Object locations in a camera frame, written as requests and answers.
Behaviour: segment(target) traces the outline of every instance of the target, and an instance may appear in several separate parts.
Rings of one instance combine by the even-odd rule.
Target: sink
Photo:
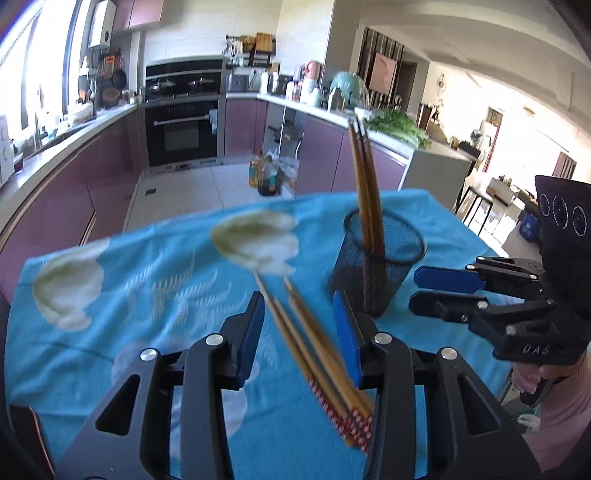
[[[89,120],[87,122],[84,122],[83,124],[76,125],[75,127],[69,128],[68,130],[66,130],[62,134],[56,136],[53,140],[49,140],[48,143],[46,143],[45,145],[43,145],[39,150],[34,151],[25,160],[28,160],[32,156],[37,155],[37,154],[39,154],[39,153],[47,150],[48,148],[55,147],[56,145],[59,145],[64,140],[70,138],[72,135],[74,135],[75,133],[79,132],[83,128],[88,127],[93,121],[95,121],[95,120],[92,119],[92,120]]]

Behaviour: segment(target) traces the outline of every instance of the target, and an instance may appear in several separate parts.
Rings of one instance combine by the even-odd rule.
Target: human hand
[[[561,377],[569,377],[574,374],[585,360],[586,352],[574,365],[534,365],[534,364],[513,364],[511,380],[513,385],[520,392],[534,394],[538,384],[545,380],[556,380]]]

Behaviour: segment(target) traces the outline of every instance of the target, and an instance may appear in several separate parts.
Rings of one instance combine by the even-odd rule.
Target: oven handle
[[[154,126],[157,127],[159,125],[181,124],[183,122],[196,122],[199,120],[209,120],[209,115],[188,116],[187,118],[175,118],[174,120],[163,120],[161,122],[154,120]]]

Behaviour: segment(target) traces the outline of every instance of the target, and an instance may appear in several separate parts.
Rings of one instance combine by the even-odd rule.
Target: blue towel
[[[382,204],[426,240],[426,256],[415,268],[463,268],[478,255],[495,255],[426,192],[383,193]],[[263,272],[271,293],[283,302],[281,276],[290,275],[338,345],[326,285],[343,241],[343,219],[355,208],[354,194],[307,196],[186,216],[29,260],[8,324],[7,402],[38,413],[50,453],[59,460],[142,348],[155,346],[163,353],[188,348],[244,310],[257,289],[249,268]],[[493,359],[487,341],[463,325],[410,313],[408,299],[417,290],[413,272],[378,327],[412,348],[456,348],[499,394],[509,364]],[[223,399],[236,478],[361,478],[363,453],[348,448],[335,432],[268,310],[251,378],[240,392],[224,392]],[[178,474],[177,394],[174,404],[171,454]],[[417,413],[419,476],[426,471],[421,415],[424,406]]]

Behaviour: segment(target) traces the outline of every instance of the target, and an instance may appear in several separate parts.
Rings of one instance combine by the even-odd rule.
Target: countertop
[[[136,108],[137,105],[124,105],[110,110],[99,111],[96,119],[86,128],[76,132],[70,138],[66,138],[55,147],[48,148],[25,160],[22,171],[13,174],[0,187],[0,232],[4,230],[14,213],[35,187],[61,162],[98,133],[133,112]]]
[[[263,95],[261,93],[256,92],[246,92],[246,93],[227,93],[227,99],[233,98],[252,98],[252,99],[259,99],[265,100],[269,103],[274,103],[276,105],[286,106],[288,108],[297,110],[299,112],[304,112],[308,115],[315,116],[316,118],[320,118],[332,124],[338,125],[343,128],[347,128],[349,126],[349,118],[352,116],[351,113],[333,113],[328,112],[322,108],[317,108],[313,106],[306,105],[305,103],[294,102],[292,100],[285,100],[284,98],[274,96],[274,95]],[[389,135],[383,134],[381,132],[376,132],[373,130],[369,131],[369,139],[376,142],[378,145],[381,145],[388,150],[391,150],[402,157],[406,158],[407,160],[412,159],[413,154],[416,151],[420,151],[423,154],[435,154],[435,155],[443,155],[445,157],[455,158],[457,160],[464,160],[469,161],[466,156],[459,154],[454,149],[448,147],[447,145],[443,145],[437,142],[431,142],[430,148],[415,148],[412,145],[409,145],[405,142],[397,140],[396,138],[390,137]]]

